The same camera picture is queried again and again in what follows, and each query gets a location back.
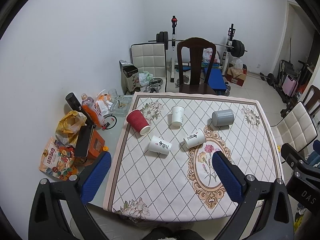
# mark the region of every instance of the black cylinder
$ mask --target black cylinder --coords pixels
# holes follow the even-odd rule
[[[94,126],[94,123],[93,123],[91,117],[89,116],[89,114],[86,111],[84,111],[84,109],[82,108],[79,100],[76,98],[74,93],[67,94],[66,101],[67,101],[67,103],[69,104],[69,106],[71,107],[72,110],[78,111],[78,112],[84,114],[87,117],[87,120],[85,121],[85,123],[87,125],[93,125]]]

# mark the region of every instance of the red ripple paper cup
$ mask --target red ripple paper cup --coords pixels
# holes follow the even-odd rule
[[[137,131],[140,135],[145,135],[150,131],[151,127],[139,109],[131,111],[127,116],[127,122]]]

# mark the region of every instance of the person's leg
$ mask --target person's leg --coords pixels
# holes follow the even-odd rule
[[[172,237],[178,240],[204,240],[197,232],[191,229],[179,230]]]
[[[172,236],[172,231],[169,228],[159,227],[154,228],[147,236],[142,240],[158,240]]]

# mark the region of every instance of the plastic bottle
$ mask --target plastic bottle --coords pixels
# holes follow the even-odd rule
[[[92,121],[100,128],[105,125],[105,119],[101,114],[99,106],[95,103],[92,97],[88,97],[86,94],[81,95],[83,100],[82,108],[90,115]]]

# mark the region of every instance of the gray plastic container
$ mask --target gray plastic container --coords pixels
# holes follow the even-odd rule
[[[232,125],[235,116],[231,109],[216,111],[212,113],[212,124],[214,126]]]

